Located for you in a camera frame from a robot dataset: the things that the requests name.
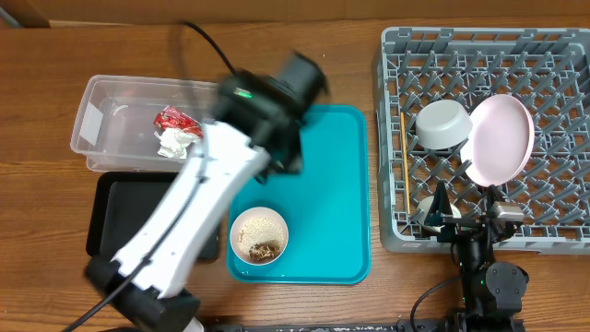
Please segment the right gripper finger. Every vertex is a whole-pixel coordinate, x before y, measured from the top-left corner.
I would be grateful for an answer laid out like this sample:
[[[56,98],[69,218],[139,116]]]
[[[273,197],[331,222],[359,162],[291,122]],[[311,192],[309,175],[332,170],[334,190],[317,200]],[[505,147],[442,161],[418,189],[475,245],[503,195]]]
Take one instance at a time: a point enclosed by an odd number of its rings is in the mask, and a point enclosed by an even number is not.
[[[431,206],[428,210],[428,221],[443,221],[451,218],[453,210],[449,201],[444,182],[438,182]]]
[[[496,185],[490,185],[486,188],[486,205],[493,206],[497,202],[505,202],[505,197]]]

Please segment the pink round plate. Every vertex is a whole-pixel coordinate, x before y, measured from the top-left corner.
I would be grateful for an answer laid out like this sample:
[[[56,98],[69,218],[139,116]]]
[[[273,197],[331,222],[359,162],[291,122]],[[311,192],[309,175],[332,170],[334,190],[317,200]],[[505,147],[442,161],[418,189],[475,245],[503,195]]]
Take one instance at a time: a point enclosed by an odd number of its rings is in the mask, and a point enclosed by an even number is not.
[[[460,149],[470,165],[467,177],[488,187],[512,180],[523,170],[535,139],[530,112],[518,99],[497,94],[485,99],[470,114],[472,129]]]

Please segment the wooden chopstick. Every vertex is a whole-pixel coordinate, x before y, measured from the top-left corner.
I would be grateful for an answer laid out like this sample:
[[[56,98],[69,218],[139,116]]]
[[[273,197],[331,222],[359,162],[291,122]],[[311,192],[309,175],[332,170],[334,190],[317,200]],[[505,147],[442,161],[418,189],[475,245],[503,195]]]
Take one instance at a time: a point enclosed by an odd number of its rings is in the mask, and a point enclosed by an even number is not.
[[[404,175],[404,188],[405,188],[405,204],[407,219],[410,220],[411,208],[410,208],[410,197],[409,197],[409,179],[408,179],[408,166],[407,166],[407,141],[406,141],[406,122],[405,116],[402,111],[399,113],[400,120],[400,141],[402,148],[402,166]]]

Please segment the white napkin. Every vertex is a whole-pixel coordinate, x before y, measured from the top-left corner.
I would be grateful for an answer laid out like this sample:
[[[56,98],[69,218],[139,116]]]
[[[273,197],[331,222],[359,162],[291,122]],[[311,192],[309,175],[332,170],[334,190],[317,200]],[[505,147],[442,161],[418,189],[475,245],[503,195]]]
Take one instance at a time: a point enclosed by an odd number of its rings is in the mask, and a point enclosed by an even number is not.
[[[179,128],[167,128],[162,134],[155,132],[154,136],[160,143],[158,154],[169,159],[185,159],[187,149],[193,143],[200,142],[198,135],[184,132]]]

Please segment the red snack wrapper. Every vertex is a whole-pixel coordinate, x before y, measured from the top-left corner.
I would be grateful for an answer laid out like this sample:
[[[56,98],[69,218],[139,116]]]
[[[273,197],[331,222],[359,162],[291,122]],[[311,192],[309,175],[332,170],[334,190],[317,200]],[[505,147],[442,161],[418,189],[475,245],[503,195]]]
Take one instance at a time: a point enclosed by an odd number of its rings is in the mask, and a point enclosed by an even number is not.
[[[201,125],[192,117],[179,112],[175,107],[168,105],[158,113],[153,121],[157,128],[166,130],[169,128],[181,129],[186,134],[203,137]]]

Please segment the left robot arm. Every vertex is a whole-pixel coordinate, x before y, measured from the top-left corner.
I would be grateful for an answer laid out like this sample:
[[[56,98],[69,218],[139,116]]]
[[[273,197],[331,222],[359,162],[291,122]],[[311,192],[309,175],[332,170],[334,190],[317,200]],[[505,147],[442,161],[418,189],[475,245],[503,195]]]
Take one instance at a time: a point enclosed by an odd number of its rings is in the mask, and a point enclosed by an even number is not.
[[[94,255],[85,276],[104,298],[68,326],[111,304],[135,331],[201,331],[200,302],[185,288],[230,201],[252,178],[302,169],[300,131],[325,74],[294,53],[275,76],[237,70],[217,89],[201,145],[143,227],[113,256]]]

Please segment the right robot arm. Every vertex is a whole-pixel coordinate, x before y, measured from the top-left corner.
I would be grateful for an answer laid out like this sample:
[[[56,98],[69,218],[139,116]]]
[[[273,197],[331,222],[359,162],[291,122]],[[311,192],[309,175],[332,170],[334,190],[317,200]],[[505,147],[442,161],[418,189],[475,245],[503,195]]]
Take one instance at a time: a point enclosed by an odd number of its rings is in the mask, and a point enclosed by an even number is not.
[[[459,274],[427,290],[410,312],[410,324],[417,330],[415,313],[430,294],[459,281],[462,309],[453,309],[438,325],[439,331],[523,331],[524,323],[513,318],[522,311],[522,298],[529,281],[519,266],[498,261],[495,243],[508,240],[520,229],[525,214],[520,206],[507,202],[493,185],[486,191],[486,210],[478,217],[453,216],[443,183],[437,184],[424,224],[439,227],[439,243],[451,245],[451,256]]]

